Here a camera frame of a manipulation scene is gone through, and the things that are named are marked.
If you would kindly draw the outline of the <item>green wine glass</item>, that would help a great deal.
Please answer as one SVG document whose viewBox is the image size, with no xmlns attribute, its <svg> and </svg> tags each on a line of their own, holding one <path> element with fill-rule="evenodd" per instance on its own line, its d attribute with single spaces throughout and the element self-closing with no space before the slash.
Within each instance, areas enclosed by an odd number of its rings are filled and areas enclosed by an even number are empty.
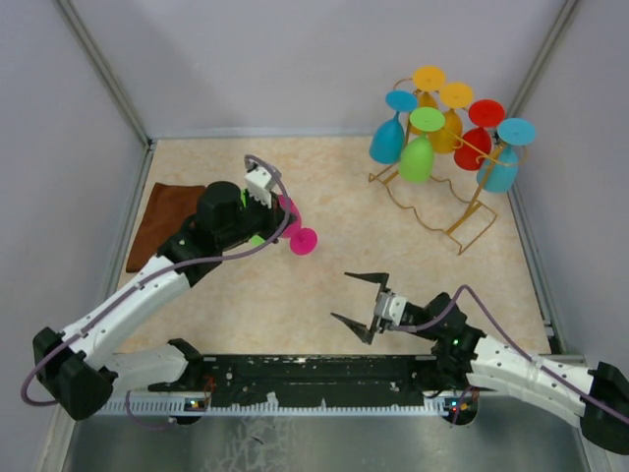
<svg viewBox="0 0 629 472">
<path fill-rule="evenodd" d="M 418 134 L 404 147 L 399 175 L 411 183 L 425 183 L 431 175 L 434 151 L 429 133 L 439 131 L 445 124 L 441 111 L 432 107 L 419 107 L 409 115 L 409 124 Z"/>
<path fill-rule="evenodd" d="M 243 189 L 241 192 L 241 201 L 242 201 L 243 207 L 246 207 L 247 206 L 247 190 L 246 189 Z M 264 242 L 265 240 L 257 234 L 254 235 L 250 239 L 250 243 L 253 247 L 258 247 L 262 245 Z"/>
</svg>

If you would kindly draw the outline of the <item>pink wine glass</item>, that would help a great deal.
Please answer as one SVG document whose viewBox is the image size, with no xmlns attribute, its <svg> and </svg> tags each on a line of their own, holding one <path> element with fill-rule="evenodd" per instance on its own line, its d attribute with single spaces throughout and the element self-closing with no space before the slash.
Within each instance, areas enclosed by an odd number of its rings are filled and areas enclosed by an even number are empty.
<svg viewBox="0 0 629 472">
<path fill-rule="evenodd" d="M 288 209 L 294 220 L 288 224 L 281 234 L 282 239 L 289 241 L 291 251 L 297 256 L 310 254 L 318 243 L 317 233 L 310 227 L 303 225 L 301 214 L 296 204 L 283 196 L 278 197 L 278 201 L 284 209 Z"/>
</svg>

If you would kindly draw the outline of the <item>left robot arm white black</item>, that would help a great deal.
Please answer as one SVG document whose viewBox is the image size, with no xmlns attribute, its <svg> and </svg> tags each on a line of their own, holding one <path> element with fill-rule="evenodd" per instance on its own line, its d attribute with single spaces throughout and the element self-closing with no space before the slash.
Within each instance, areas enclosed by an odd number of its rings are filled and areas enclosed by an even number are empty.
<svg viewBox="0 0 629 472">
<path fill-rule="evenodd" d="M 227 261 L 227 251 L 255 236 L 276 242 L 294 219 L 288 197 L 266 184 L 250 183 L 246 189 L 227 181 L 208 185 L 196 212 L 135 278 L 80 320 L 34 336 L 35 368 L 29 377 L 76 421 L 98 412 L 114 394 L 198 387 L 204 360 L 182 338 L 132 354 L 117 349 L 160 308 Z"/>
</svg>

